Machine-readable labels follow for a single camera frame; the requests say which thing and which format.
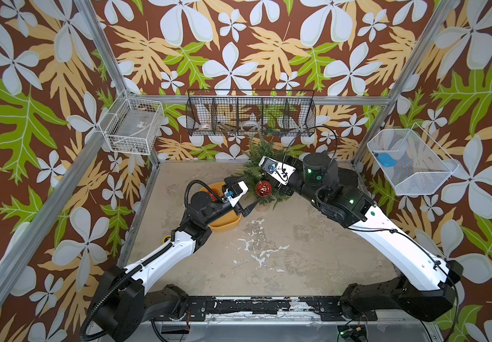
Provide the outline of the aluminium frame post right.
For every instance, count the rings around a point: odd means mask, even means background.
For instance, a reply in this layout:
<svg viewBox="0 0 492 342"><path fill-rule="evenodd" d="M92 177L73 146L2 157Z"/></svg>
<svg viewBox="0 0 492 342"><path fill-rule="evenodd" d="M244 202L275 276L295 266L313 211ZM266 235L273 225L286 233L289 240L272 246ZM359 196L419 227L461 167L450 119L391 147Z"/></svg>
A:
<svg viewBox="0 0 492 342"><path fill-rule="evenodd" d="M385 119L392 114L393 107L394 105L397 105L398 97L402 94L409 78L414 74L416 68L418 68L418 65L435 39L435 36L445 23L449 12L452 11L457 4L459 4L459 1L440 1L438 6L435 7L434 13L428 21L418 41L415 43L412 53L408 57L393 89L389 91L386 102L381 104L381 108L375 116L374 121L359 144L358 150L351 161L353 167L356 168L362 163L364 155L368 149L368 142L377 134L378 129L384 125Z"/></svg>

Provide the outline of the yellow plastic tray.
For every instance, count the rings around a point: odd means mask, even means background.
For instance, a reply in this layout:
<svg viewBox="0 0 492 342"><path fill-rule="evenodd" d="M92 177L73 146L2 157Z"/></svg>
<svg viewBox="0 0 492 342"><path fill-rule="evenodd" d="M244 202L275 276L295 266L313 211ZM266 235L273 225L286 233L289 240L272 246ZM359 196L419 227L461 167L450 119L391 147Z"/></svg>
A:
<svg viewBox="0 0 492 342"><path fill-rule="evenodd" d="M226 215L223 214L223 205L226 202L222 191L224 185L224 182L213 183L206 187L202 185L200 191L206 195L193 196L195 199L202 199L200 217L213 232L224 232L236 228L242 218L242 215L236 215L233 211Z"/></svg>

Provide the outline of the black plastic tool case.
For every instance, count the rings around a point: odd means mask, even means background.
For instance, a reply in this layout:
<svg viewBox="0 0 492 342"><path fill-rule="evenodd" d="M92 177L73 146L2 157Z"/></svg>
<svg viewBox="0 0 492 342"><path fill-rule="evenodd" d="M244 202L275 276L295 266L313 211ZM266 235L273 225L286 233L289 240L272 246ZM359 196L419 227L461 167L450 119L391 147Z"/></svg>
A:
<svg viewBox="0 0 492 342"><path fill-rule="evenodd" d="M358 187L358 175L352 169L338 168L338 185L342 187Z"/></svg>

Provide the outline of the blue object in basket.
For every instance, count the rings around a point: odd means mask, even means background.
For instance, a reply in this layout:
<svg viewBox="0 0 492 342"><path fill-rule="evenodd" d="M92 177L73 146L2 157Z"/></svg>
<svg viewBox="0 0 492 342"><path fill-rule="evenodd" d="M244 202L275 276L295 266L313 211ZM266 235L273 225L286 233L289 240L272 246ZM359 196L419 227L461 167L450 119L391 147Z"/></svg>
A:
<svg viewBox="0 0 492 342"><path fill-rule="evenodd" d="M383 168L393 168L397 165L397 160L391 157L388 153L377 153L376 160Z"/></svg>

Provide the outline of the aluminium frame post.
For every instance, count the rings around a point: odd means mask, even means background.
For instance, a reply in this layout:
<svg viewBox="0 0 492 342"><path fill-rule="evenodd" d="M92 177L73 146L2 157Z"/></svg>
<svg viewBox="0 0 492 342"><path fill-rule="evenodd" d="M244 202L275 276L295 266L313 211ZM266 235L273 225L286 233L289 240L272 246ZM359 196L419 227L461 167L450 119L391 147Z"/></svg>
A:
<svg viewBox="0 0 492 342"><path fill-rule="evenodd" d="M109 80L114 83L114 87L117 92L115 101L119 98L129 98L129 97L149 99L146 98L146 96L144 95L134 94L125 84L124 75L119 69L116 58L109 45L109 41L104 33L104 30L100 26L100 22L95 14L95 9L91 1L76 1L75 5L79 9L79 13L82 14L83 17L85 17L87 28L90 34L92 34L93 42L95 43L99 57L101 58L103 64L106 67L106 72L109 77ZM149 157L152 165L155 168L159 167L160 160L156 155L155 147L153 147L151 154L146 156Z"/></svg>
<svg viewBox="0 0 492 342"><path fill-rule="evenodd" d="M375 116L374 121L359 144L358 150L351 161L353 167L356 168L362 163L364 155L368 149L368 142L377 134L378 129L384 125L385 119L392 114L393 107L394 105L397 105L398 97L402 94L409 78L414 74L416 68L418 68L418 65L435 39L435 36L445 23L449 12L452 11L457 4L459 4L459 1L440 1L438 6L435 7L434 13L428 21L418 41L415 43L412 53L408 57L393 89L389 91L386 102L381 104L381 108Z"/></svg>

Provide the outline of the aluminium frame post left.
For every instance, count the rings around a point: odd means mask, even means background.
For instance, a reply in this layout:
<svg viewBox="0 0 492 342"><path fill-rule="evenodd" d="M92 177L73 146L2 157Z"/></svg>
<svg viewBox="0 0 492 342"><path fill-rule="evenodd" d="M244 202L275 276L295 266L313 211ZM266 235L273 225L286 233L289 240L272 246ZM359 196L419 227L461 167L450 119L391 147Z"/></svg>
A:
<svg viewBox="0 0 492 342"><path fill-rule="evenodd" d="M144 95L134 94L125 84L124 75L119 69L116 58L109 45L109 41L104 33L104 30L100 26L100 22L95 14L95 9L91 1L76 1L75 5L79 9L79 13L82 14L83 17L85 17L87 28L90 34L92 34L93 42L95 43L99 57L101 58L103 64L106 67L106 72L109 77L109 80L114 83L114 87L117 92L115 101L119 98L129 98L129 97L149 99L146 98L146 96ZM155 168L159 167L160 160L156 155L155 147L153 147L151 154L146 156L149 157L152 165Z"/></svg>

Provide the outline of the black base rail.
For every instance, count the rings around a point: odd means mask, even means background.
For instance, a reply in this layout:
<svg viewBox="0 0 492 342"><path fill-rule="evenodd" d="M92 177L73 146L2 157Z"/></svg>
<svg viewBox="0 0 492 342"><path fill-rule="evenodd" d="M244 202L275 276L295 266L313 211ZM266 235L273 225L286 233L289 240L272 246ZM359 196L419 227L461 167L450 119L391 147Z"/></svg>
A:
<svg viewBox="0 0 492 342"><path fill-rule="evenodd" d="M147 321L205 321L208 315L250 313L276 317L287 312L313 313L323 321L366 319L376 321L375 311L352 313L340 296L175 296L149 293L146 298Z"/></svg>

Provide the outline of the large red glitter ball ornament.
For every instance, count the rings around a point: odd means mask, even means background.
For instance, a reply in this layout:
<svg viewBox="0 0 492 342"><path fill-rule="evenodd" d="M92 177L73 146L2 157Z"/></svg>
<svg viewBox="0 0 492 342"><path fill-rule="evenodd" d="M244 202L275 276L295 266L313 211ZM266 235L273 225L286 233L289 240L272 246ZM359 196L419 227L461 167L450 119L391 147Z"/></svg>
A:
<svg viewBox="0 0 492 342"><path fill-rule="evenodd" d="M260 180L255 186L255 193L260 198L269 197L272 194L272 185L268 180Z"/></svg>

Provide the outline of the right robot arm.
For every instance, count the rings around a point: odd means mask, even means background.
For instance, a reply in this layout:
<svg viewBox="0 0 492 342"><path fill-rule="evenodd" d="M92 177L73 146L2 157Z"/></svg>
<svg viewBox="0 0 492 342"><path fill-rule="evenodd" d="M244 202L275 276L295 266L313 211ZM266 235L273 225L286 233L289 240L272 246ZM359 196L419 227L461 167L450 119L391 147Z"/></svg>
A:
<svg viewBox="0 0 492 342"><path fill-rule="evenodd" d="M274 178L278 191L300 195L395 266L398 276L389 281L347 286L340 299L346 316L390 309L430 322L458 304L462 266L429 252L397 227L360 188L353 170L339 167L325 153L303 160L287 156L264 170Z"/></svg>

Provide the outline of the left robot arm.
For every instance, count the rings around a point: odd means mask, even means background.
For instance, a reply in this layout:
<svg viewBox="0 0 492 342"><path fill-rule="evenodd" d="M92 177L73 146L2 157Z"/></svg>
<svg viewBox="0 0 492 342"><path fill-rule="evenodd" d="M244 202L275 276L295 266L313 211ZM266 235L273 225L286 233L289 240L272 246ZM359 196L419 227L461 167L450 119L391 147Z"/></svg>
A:
<svg viewBox="0 0 492 342"><path fill-rule="evenodd" d="M158 310L178 307L185 294L176 287L173 296L165 296L159 303L153 302L149 290L165 273L207 242L212 234L210 224L230 212L247 216L256 206L240 204L248 191L241 177L227 177L222 195L200 180L189 182L186 191L193 185L201 185L203 190L184 195L183 218L168 241L138 261L125 267L113 266L103 274L79 331L81 341L95 341L103 336L125 341L143 322L152 320Z"/></svg>

